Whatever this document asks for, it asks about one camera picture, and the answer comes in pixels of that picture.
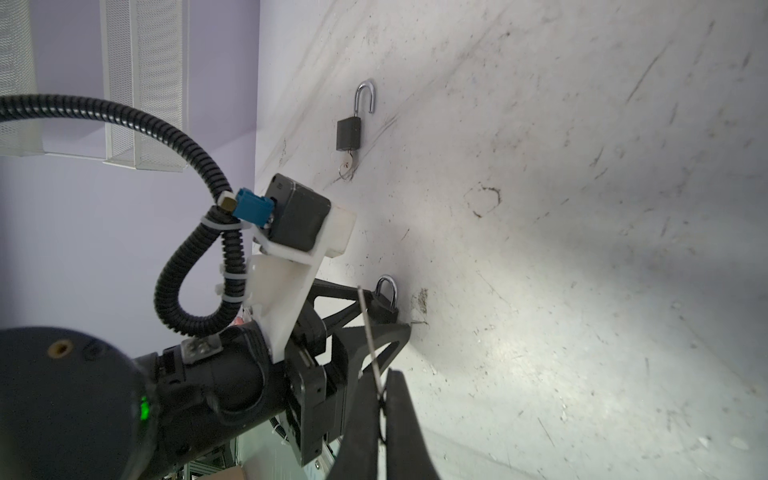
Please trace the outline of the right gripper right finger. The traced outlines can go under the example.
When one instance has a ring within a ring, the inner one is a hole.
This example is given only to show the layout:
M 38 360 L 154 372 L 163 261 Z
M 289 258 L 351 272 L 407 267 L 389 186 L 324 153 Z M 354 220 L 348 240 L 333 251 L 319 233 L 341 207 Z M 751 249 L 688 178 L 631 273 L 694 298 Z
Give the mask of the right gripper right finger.
M 387 374 L 384 415 L 387 479 L 438 480 L 401 371 Z

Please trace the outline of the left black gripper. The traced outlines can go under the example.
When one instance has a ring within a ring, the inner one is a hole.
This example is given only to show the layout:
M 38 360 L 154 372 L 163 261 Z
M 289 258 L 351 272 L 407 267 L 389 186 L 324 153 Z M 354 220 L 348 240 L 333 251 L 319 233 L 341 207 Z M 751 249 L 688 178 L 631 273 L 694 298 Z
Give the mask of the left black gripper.
M 410 340 L 409 325 L 384 323 L 376 291 L 315 279 L 289 338 L 286 357 L 273 362 L 255 323 L 232 326 L 218 352 L 188 363 L 185 344 L 138 358 L 154 388 L 150 407 L 158 418 L 147 474 L 168 474 L 247 431 L 272 423 L 298 448 L 301 465 L 338 438 L 345 403 L 375 361 L 386 370 Z M 321 318 L 317 298 L 349 301 Z M 366 310 L 373 321 L 370 349 L 365 326 L 348 324 Z

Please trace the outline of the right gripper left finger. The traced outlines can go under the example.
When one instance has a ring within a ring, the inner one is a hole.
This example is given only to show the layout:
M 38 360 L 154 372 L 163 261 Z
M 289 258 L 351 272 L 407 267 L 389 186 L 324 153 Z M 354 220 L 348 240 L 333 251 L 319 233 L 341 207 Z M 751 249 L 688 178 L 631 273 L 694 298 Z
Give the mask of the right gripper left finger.
M 382 399 L 374 375 L 358 380 L 340 450 L 327 479 L 363 480 L 378 478 Z

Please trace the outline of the black padlock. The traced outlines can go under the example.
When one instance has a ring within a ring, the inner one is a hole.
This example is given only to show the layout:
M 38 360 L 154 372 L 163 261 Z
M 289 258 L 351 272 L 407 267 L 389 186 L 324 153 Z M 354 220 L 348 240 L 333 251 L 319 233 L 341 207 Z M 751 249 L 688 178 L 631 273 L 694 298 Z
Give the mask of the black padlock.
M 368 113 L 374 114 L 376 108 L 376 87 L 372 79 L 361 82 L 355 91 L 353 115 L 337 122 L 336 150 L 353 152 L 361 147 L 362 119 L 359 116 L 363 92 L 369 93 Z
M 377 324 L 395 324 L 398 321 L 398 289 L 390 275 L 382 275 L 373 291 L 366 294 L 369 318 Z

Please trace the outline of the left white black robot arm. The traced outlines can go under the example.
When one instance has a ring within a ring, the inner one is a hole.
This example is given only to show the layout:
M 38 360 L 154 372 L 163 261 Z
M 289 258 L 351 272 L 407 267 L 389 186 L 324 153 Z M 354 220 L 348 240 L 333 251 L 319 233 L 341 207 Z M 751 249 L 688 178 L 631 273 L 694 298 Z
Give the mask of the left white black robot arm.
M 300 465 L 338 442 L 331 476 L 374 479 L 379 408 L 358 387 L 409 340 L 395 301 L 316 280 L 280 362 L 254 323 L 137 358 L 75 330 L 5 329 L 1 475 L 159 479 L 268 424 Z

